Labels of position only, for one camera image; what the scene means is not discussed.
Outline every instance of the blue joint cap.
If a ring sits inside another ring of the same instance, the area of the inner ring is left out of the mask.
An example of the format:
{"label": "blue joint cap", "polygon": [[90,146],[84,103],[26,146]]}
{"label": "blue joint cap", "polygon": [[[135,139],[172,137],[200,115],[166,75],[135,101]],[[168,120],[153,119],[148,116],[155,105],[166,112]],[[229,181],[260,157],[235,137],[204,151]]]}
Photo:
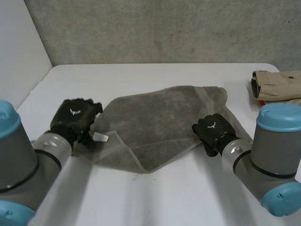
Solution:
{"label": "blue joint cap", "polygon": [[301,184],[288,182],[269,190],[260,204],[276,217],[288,216],[301,208]]}
{"label": "blue joint cap", "polygon": [[301,131],[301,106],[290,104],[268,104],[257,117],[257,125],[274,132]]}
{"label": "blue joint cap", "polygon": [[0,100],[0,139],[7,137],[20,126],[21,119],[12,104]]}
{"label": "blue joint cap", "polygon": [[25,226],[35,216],[36,211],[16,202],[0,200],[0,225]]}

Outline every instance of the cloth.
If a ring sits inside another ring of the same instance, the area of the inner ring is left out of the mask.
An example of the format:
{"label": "cloth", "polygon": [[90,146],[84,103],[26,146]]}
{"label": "cloth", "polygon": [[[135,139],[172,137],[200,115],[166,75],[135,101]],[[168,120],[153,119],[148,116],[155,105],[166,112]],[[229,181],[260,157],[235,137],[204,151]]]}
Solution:
{"label": "cloth", "polygon": [[275,102],[301,98],[301,71],[255,71],[252,76],[252,93],[257,100]]}
{"label": "cloth", "polygon": [[[226,107],[227,92],[218,87],[177,86],[156,92],[119,97],[111,101],[92,125],[92,132],[109,136],[91,152],[76,145],[73,154],[108,168],[151,173],[201,143],[192,125],[219,113],[238,137],[252,142]],[[199,151],[205,151],[199,145]]]}

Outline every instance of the white tag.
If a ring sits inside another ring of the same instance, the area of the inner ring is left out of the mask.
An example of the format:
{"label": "white tag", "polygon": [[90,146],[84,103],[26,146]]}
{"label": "white tag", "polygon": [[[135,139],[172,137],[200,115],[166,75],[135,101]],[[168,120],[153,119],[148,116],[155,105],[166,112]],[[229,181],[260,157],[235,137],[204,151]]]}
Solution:
{"label": "white tag", "polygon": [[107,135],[96,132],[93,134],[93,140],[96,142],[107,142],[108,139],[109,137]]}

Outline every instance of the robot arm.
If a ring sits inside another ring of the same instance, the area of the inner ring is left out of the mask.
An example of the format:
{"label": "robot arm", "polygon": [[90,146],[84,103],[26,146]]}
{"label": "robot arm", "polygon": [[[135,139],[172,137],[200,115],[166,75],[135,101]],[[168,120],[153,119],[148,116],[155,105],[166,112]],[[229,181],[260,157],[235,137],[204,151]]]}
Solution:
{"label": "robot arm", "polygon": [[301,208],[301,184],[295,180],[301,158],[301,106],[262,107],[253,145],[238,138],[219,114],[200,119],[192,128],[207,154],[220,153],[223,162],[272,215],[290,215]]}
{"label": "robot arm", "polygon": [[43,202],[75,141],[93,147],[90,125],[101,104],[65,100],[50,131],[31,145],[13,106],[0,101],[0,225],[27,225]]}

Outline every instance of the towel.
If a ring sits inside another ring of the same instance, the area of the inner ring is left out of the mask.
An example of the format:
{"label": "towel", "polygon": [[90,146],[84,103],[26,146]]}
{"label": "towel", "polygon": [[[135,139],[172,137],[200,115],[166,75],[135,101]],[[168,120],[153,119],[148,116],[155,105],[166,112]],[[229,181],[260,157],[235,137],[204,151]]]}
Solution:
{"label": "towel", "polygon": [[252,142],[226,107],[227,92],[219,87],[177,86],[156,92],[119,97],[111,101],[91,126],[109,136],[96,151],[76,144],[73,155],[94,164],[135,173],[152,173],[198,146],[192,131],[199,118],[219,113],[237,136]]}

